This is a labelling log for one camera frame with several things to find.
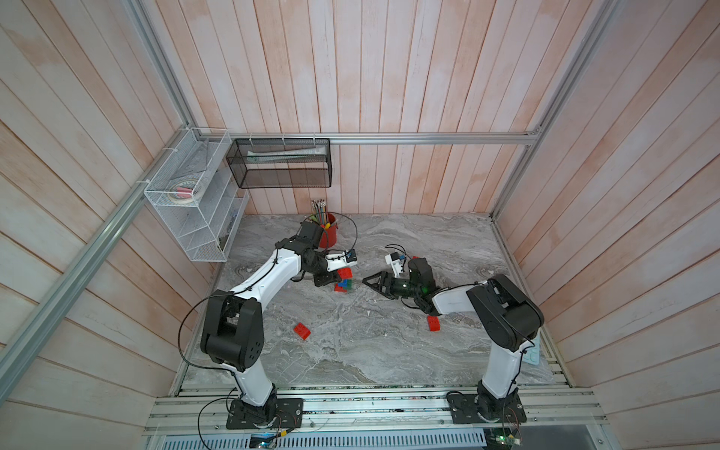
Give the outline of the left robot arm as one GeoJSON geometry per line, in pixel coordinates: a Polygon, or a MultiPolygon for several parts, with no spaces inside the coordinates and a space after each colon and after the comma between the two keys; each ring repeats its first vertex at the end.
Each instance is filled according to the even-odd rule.
{"type": "Polygon", "coordinates": [[[321,250],[324,228],[312,221],[275,243],[270,258],[229,292],[217,290],[207,300],[201,351],[218,369],[229,371],[239,388],[231,411],[267,423],[277,412],[277,388],[260,360],[264,348],[264,310],[291,279],[311,274],[320,285],[339,279],[339,271],[357,262],[354,249],[332,254],[321,250]]]}

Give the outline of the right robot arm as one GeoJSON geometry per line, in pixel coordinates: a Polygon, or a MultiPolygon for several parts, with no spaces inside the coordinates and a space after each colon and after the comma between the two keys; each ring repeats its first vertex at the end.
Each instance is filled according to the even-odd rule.
{"type": "Polygon", "coordinates": [[[545,322],[539,307],[506,275],[483,282],[441,288],[425,258],[408,262],[409,277],[397,268],[362,279],[390,300],[408,298],[423,313],[440,317],[474,312],[492,341],[489,363],[474,395],[451,391],[445,398],[454,424],[519,425],[527,415],[519,397],[521,360],[545,322]]]}

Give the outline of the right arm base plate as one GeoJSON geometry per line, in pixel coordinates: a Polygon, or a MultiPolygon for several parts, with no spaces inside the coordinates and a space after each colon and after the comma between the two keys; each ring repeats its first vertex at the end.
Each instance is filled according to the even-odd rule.
{"type": "Polygon", "coordinates": [[[523,424],[527,414],[519,397],[519,390],[513,391],[504,399],[495,399],[493,395],[471,395],[459,391],[446,394],[453,423],[476,424],[523,424]]]}

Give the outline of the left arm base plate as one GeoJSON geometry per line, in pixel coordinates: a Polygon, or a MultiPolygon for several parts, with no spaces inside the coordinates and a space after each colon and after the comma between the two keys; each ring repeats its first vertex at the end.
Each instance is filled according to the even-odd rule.
{"type": "Polygon", "coordinates": [[[304,401],[300,397],[276,399],[264,406],[252,406],[234,399],[226,422],[226,429],[297,429],[302,425],[304,401]]]}

